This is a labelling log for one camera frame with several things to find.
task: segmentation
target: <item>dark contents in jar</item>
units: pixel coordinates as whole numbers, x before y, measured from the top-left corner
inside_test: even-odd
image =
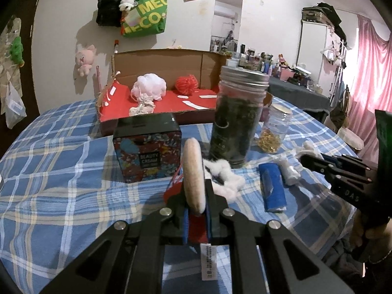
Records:
[[[210,158],[225,159],[233,168],[243,165],[263,106],[250,100],[218,97],[212,126]]]

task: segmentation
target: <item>hand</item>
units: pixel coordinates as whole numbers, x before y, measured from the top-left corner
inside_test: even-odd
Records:
[[[369,240],[376,240],[370,254],[370,260],[372,262],[383,259],[392,249],[392,220],[389,220],[387,224],[365,231],[362,223],[362,214],[357,210],[350,235],[350,244],[352,246],[361,246],[363,234]]]

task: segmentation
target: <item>green plush toy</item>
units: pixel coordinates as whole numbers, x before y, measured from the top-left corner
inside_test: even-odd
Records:
[[[17,36],[11,44],[9,53],[11,54],[12,61],[15,64],[18,64],[19,67],[22,67],[24,65],[22,52],[23,52],[22,39],[20,38],[20,36]]]

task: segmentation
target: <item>blue plaid fabric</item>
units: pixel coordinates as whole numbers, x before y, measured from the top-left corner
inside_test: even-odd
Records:
[[[333,132],[298,108],[282,153],[301,170],[298,186],[285,189],[287,211],[266,213],[257,166],[270,159],[252,145],[248,163],[236,170],[246,179],[230,206],[251,220],[280,220],[311,251],[322,256],[343,232],[352,207],[333,195],[322,175],[303,169],[289,152],[311,140],[321,152],[354,155]],[[211,124],[182,126],[208,151]],[[23,293],[38,293],[94,239],[117,220],[137,222],[163,206],[169,178],[122,182],[112,137],[101,137],[93,101],[50,110],[38,117],[0,161],[0,258]],[[201,281],[199,248],[167,247],[162,293],[231,293],[230,256],[217,249],[218,281]]]

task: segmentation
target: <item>pink plush toy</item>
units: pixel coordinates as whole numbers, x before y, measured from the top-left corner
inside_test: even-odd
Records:
[[[80,66],[78,68],[80,76],[89,75],[90,70],[93,67],[96,52],[97,49],[93,45],[90,45],[88,48],[81,49],[76,53],[76,63]]]

